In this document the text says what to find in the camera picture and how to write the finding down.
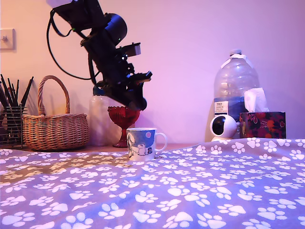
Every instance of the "wall switch plate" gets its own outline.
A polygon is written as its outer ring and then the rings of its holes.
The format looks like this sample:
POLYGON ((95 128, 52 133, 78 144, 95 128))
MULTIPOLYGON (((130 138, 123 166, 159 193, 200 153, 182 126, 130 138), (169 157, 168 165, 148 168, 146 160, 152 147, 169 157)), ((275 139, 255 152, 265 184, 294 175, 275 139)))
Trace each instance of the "wall switch plate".
POLYGON ((0 48, 1 50, 15 49, 15 30, 1 29, 0 30, 0 48))

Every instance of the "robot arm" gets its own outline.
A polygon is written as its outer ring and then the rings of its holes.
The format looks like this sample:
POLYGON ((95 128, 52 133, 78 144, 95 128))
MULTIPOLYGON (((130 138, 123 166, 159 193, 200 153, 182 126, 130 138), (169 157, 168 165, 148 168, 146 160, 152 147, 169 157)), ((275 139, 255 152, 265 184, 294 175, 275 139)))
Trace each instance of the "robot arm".
POLYGON ((59 35, 63 36, 52 20, 55 13, 83 38, 81 46, 88 52, 94 87, 127 107, 144 110, 147 102, 143 98, 143 84, 151 80, 152 73, 135 73, 133 65, 127 62, 128 57, 141 54, 140 43, 116 48, 127 34, 123 18, 114 13, 104 14, 98 0, 47 0, 47 3, 53 8, 50 21, 59 35), (86 29, 91 29, 88 36, 81 32, 86 29), (102 81, 96 82, 92 61, 103 74, 102 81))

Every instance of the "paw print blanket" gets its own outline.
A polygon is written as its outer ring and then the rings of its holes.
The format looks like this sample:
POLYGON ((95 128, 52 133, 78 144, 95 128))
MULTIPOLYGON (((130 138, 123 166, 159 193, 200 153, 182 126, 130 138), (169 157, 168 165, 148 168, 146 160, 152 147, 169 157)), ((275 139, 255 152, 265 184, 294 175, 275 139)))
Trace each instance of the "paw print blanket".
POLYGON ((0 228, 301 228, 304 186, 304 139, 202 143, 147 162, 0 149, 0 228))

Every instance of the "floral tissue box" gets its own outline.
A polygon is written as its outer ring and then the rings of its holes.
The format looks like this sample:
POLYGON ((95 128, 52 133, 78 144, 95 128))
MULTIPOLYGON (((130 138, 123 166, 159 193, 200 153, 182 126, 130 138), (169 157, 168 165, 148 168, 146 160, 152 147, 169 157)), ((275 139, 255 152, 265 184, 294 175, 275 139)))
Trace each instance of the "floral tissue box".
POLYGON ((240 138, 286 138, 285 112, 240 113, 240 138))

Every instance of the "white security camera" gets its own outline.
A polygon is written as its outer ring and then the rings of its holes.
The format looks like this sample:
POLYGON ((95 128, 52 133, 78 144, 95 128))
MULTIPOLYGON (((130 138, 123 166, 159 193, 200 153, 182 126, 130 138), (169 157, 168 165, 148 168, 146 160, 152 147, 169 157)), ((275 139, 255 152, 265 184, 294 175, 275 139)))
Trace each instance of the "white security camera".
POLYGON ((231 116, 222 114, 213 118, 210 123, 210 130, 215 136, 212 142, 232 139, 237 131, 237 124, 231 116))

